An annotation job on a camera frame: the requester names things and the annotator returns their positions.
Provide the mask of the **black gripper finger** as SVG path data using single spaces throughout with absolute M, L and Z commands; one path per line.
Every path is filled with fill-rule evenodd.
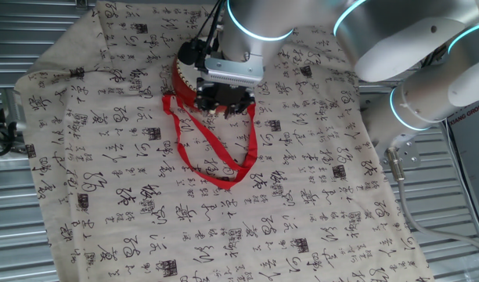
M 215 114 L 219 107 L 219 103 L 205 99 L 198 99 L 195 104 L 198 110 L 206 114 Z
M 247 112 L 248 109 L 250 107 L 254 106 L 254 105 L 255 105 L 254 102 L 238 103 L 238 104 L 228 105 L 225 109 L 224 118 L 230 118 L 234 115 L 242 114 L 244 112 Z

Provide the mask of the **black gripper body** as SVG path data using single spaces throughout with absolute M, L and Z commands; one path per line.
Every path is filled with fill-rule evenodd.
M 253 104 L 255 98 L 248 87 L 197 78 L 194 103 L 198 106 L 239 106 Z

